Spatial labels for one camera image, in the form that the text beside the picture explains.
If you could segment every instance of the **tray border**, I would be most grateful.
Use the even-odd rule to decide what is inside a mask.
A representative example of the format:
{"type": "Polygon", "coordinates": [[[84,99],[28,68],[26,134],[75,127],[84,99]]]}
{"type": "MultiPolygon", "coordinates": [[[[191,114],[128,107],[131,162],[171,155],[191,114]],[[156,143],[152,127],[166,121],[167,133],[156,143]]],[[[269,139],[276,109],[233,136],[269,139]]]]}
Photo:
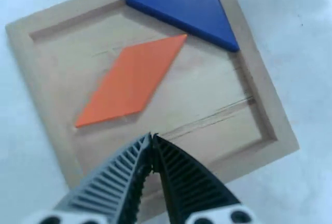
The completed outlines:
{"type": "MultiPolygon", "coordinates": [[[[59,26],[75,17],[88,16],[89,13],[107,7],[116,1],[118,0],[69,0],[6,26],[21,72],[70,188],[78,185],[84,175],[73,148],[67,142],[59,124],[47,117],[50,112],[43,94],[39,94],[40,82],[33,73],[33,63],[29,62],[36,57],[31,36],[33,33],[52,28],[52,26],[59,26]]],[[[211,168],[214,172],[218,172],[219,164],[222,162],[223,168],[220,177],[226,183],[299,149],[299,146],[238,1],[220,0],[220,2],[240,46],[240,52],[235,55],[240,58],[246,80],[272,137],[270,141],[260,142],[227,158],[222,158],[222,161],[215,161],[211,168]]]]}

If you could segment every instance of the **blue triangle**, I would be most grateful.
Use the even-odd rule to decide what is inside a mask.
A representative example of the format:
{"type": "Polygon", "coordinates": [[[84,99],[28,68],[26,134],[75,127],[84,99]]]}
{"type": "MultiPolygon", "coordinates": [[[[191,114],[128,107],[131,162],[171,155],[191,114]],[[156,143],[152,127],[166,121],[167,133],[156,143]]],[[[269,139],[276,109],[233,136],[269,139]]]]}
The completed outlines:
{"type": "Polygon", "coordinates": [[[226,50],[239,50],[219,0],[126,0],[126,3],[226,50]]]}

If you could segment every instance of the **tangram piece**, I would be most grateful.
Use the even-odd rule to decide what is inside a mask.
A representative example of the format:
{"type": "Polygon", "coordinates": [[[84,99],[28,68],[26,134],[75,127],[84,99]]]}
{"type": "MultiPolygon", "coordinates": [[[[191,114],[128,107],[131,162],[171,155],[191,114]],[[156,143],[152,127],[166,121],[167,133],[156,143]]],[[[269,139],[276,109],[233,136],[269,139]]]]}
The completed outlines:
{"type": "Polygon", "coordinates": [[[186,37],[184,34],[124,48],[75,126],[110,120],[144,109],[186,37]]]}
{"type": "Polygon", "coordinates": [[[219,0],[126,0],[126,3],[226,50],[239,50],[219,0]]]}

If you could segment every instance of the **screw hole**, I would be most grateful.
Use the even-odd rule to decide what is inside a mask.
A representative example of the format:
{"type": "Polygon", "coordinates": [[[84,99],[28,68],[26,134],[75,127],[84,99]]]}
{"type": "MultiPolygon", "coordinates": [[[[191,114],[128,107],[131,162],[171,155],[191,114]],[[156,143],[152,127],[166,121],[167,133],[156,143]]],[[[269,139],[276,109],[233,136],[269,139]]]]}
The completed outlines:
{"type": "Polygon", "coordinates": [[[251,222],[251,217],[243,211],[235,211],[231,214],[231,219],[234,223],[249,223],[251,222]]]}
{"type": "Polygon", "coordinates": [[[88,220],[86,222],[83,222],[82,224],[98,224],[98,222],[96,222],[94,220],[88,220]]]}
{"type": "Polygon", "coordinates": [[[57,216],[50,216],[41,221],[40,224],[60,224],[61,220],[57,216]]]}
{"type": "Polygon", "coordinates": [[[193,224],[213,224],[213,222],[206,218],[199,218],[193,224]]]}

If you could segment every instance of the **tangram puzzle board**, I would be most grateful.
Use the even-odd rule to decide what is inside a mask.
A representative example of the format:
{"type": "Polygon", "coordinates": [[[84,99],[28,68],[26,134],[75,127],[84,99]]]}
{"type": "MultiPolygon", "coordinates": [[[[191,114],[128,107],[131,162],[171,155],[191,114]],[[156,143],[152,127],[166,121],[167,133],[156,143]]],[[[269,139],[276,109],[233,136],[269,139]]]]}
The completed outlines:
{"type": "MultiPolygon", "coordinates": [[[[123,47],[184,31],[125,0],[71,0],[7,26],[70,187],[148,131],[174,142],[223,182],[298,149],[237,0],[220,2],[239,52],[188,35],[141,113],[80,129],[74,127],[78,114],[123,47]]],[[[160,189],[154,177],[146,182],[143,218],[164,210],[160,189]]]]}

